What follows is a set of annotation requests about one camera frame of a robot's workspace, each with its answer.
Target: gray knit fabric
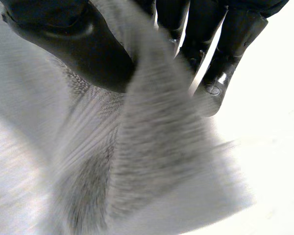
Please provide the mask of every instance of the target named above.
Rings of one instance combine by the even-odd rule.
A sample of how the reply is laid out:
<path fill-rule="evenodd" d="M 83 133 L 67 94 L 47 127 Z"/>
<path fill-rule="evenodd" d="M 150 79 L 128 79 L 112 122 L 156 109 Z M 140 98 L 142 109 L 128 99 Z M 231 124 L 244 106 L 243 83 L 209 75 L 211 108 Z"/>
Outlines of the gray knit fabric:
<path fill-rule="evenodd" d="M 88 84 L 0 17 L 0 235 L 178 234 L 250 206 L 211 151 L 165 34 L 130 1 L 94 4 L 138 62 L 126 95 Z M 41 172 L 35 193 L 8 164 L 24 146 Z M 19 190 L 2 187 L 12 178 Z M 31 221 L 24 210 L 37 194 L 48 197 Z"/>

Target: knit sweater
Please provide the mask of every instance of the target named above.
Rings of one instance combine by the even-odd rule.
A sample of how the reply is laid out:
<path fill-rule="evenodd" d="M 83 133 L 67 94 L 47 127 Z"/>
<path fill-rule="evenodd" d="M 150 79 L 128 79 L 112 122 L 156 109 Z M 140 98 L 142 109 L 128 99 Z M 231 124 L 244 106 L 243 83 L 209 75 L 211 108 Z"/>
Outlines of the knit sweater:
<path fill-rule="evenodd" d="M 88 84 L 0 17 L 0 235 L 178 234 L 250 206 L 166 33 L 130 1 L 93 2 L 137 62 L 125 95 Z"/>

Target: white surface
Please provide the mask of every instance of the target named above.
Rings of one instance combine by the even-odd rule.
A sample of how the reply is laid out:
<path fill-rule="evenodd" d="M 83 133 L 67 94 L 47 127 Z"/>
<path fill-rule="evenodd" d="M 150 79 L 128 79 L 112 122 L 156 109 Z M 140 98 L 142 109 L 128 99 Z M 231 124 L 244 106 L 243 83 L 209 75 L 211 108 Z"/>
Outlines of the white surface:
<path fill-rule="evenodd" d="M 220 36 L 196 76 L 203 77 Z M 220 111 L 207 119 L 232 156 L 258 204 L 187 235 L 294 235 L 294 0 L 247 49 Z"/>

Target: gray fabric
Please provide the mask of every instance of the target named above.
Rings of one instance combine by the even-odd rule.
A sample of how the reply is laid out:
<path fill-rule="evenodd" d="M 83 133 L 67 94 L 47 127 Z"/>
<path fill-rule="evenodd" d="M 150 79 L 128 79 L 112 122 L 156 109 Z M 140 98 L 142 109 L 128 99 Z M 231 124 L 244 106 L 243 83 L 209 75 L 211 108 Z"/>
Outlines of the gray fabric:
<path fill-rule="evenodd" d="M 129 1 L 94 4 L 138 62 L 124 96 L 87 84 L 0 18 L 0 136 L 11 139 L 0 157 L 17 158 L 12 148 L 22 144 L 33 149 L 29 158 L 43 172 L 43 190 L 35 192 L 48 195 L 46 211 L 27 224 L 18 220 L 24 209 L 11 212 L 11 205 L 36 193 L 1 194 L 0 235 L 178 234 L 250 206 L 246 185 L 215 151 L 188 94 L 190 74 L 184 61 L 173 61 L 164 34 Z M 0 184 L 17 174 L 16 166 L 1 167 L 9 174 L 0 174 Z M 15 187 L 27 187 L 16 179 Z"/>

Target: finger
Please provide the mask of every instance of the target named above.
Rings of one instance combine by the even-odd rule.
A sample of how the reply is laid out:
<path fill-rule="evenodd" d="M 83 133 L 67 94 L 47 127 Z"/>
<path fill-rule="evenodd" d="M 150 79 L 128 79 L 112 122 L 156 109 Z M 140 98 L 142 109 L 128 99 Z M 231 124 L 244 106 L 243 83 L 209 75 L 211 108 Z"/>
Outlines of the finger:
<path fill-rule="evenodd" d="M 217 0 L 191 0 L 186 35 L 199 42 L 213 38 L 226 8 Z"/>
<path fill-rule="evenodd" d="M 158 23 L 170 31 L 173 39 L 182 35 L 189 0 L 157 0 Z"/>
<path fill-rule="evenodd" d="M 196 74 L 226 14 L 217 0 L 191 0 L 181 52 Z"/>

